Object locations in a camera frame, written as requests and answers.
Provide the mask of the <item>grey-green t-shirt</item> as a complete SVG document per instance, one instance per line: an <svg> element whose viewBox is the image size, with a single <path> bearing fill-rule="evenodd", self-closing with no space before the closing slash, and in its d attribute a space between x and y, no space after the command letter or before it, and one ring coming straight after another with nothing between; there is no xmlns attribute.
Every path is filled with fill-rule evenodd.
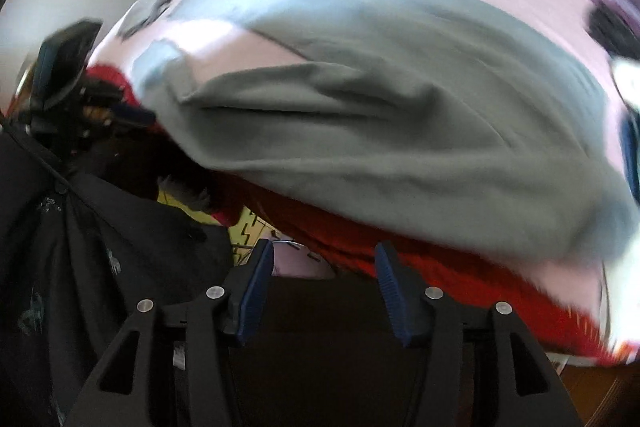
<svg viewBox="0 0 640 427"><path fill-rule="evenodd" d="M584 65L478 0L181 0L300 56L194 78L156 40L137 99L201 166L489 257L612 260L639 211Z"/></svg>

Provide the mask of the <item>red bed skirt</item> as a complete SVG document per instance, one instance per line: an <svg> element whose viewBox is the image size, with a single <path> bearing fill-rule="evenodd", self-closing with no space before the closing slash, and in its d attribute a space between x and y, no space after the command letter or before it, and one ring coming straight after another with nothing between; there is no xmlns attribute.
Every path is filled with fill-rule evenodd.
<svg viewBox="0 0 640 427"><path fill-rule="evenodd" d="M371 272L389 241L425 280L471 305L514 304L546 347L623 360L602 320L522 273L552 263L560 284L600 281L637 223L625 183L584 152L536 96L508 91L490 119L427 83L302 63L197 83L171 62L140 77L105 64L155 115L118 127L128 172L174 176L232 225L242 206L342 267Z"/></svg>

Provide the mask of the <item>blue jeans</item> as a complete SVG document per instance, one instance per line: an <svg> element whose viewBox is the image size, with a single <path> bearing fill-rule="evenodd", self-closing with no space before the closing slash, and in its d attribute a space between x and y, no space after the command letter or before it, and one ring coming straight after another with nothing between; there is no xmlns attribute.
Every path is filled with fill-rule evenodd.
<svg viewBox="0 0 640 427"><path fill-rule="evenodd" d="M628 109L620 124L625 178L634 200L639 202L639 113Z"/></svg>

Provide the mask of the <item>black garment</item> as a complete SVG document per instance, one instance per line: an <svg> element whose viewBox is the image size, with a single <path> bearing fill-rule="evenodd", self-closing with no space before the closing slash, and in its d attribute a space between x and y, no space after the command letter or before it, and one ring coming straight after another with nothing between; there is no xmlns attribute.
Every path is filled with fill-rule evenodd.
<svg viewBox="0 0 640 427"><path fill-rule="evenodd" d="M639 60L639 36L610 8L597 5L589 14L587 31L609 56Z"/></svg>

